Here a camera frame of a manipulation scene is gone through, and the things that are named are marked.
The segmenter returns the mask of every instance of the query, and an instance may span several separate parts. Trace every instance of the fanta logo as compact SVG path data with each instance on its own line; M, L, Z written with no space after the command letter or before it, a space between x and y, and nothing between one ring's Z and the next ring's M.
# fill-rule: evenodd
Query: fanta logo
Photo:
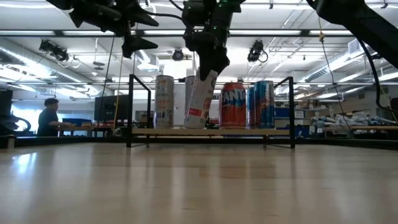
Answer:
M235 89L232 91L222 91L223 105L238 105L245 104L246 94L242 89Z

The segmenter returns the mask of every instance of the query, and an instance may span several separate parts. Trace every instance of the person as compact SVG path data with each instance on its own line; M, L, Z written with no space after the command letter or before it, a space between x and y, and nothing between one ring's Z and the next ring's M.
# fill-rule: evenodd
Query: person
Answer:
M72 125L68 122L58 122L58 102L59 101L55 98L49 98L44 101L45 109L39 115L39 128L37 130L37 136L57 137L57 127Z

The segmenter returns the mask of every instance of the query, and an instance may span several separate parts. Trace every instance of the soda can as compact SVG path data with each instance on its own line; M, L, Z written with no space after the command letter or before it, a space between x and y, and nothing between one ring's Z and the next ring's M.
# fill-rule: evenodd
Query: soda can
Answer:
M158 75L155 79L155 128L172 128L174 118L174 78Z
M256 99L254 97L254 87L248 89L248 96L246 97L248 106L248 129L256 128Z
M195 81L194 75L185 77L185 116L187 116L189 101L192 96L193 81Z
M246 90L242 83L225 83L220 95L220 128L246 128Z
M274 83L259 81L254 84L256 128L275 128Z
M202 129L206 126L217 76L217 72L210 70L206 80L201 81L199 69L197 70L195 80L193 81L192 97L189 102L188 113L185 117L185 128Z

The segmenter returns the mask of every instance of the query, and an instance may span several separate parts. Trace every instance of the wooden floor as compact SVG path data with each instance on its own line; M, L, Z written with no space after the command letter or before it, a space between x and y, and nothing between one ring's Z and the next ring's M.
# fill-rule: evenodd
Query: wooden floor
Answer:
M2 224L397 220L397 151L92 143L0 151Z

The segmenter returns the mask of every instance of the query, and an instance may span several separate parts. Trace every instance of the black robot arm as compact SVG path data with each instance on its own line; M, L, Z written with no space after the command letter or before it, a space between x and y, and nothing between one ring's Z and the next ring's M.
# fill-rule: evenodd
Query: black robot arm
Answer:
M307 0L324 20L343 25L398 68L398 29L364 0Z
M153 49L157 45L131 35L136 22L150 26L159 24L137 0L47 0L60 9L74 9L70 13L77 27L82 22L110 30L116 36L124 36L123 55L130 57L139 49ZM182 20L186 25L185 45L196 51L200 58L200 78L204 80L210 70L220 74L228 65L226 41L229 37L234 12L241 12L245 0L188 0L184 1ZM398 29L370 9L364 0L307 0L317 14L326 21L345 26L355 37L393 66L398 67ZM194 30L195 26L203 30Z

